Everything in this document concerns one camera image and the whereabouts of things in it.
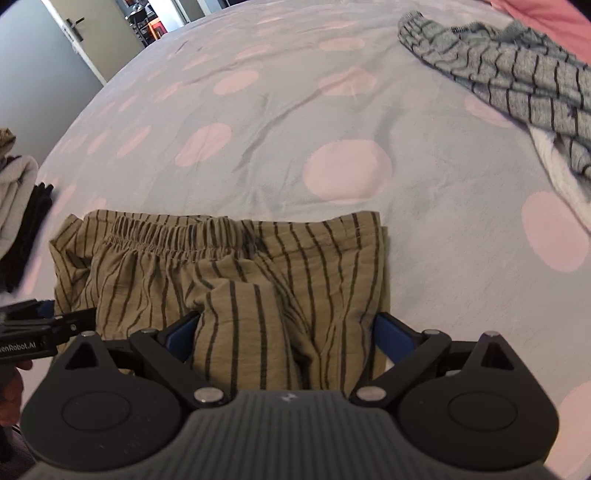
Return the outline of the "person's left hand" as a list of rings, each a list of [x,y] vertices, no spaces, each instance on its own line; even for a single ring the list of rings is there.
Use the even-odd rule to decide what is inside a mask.
[[[18,423],[24,390],[21,370],[29,371],[32,367],[32,360],[18,363],[11,370],[9,382],[1,388],[0,424],[2,427],[12,427]]]

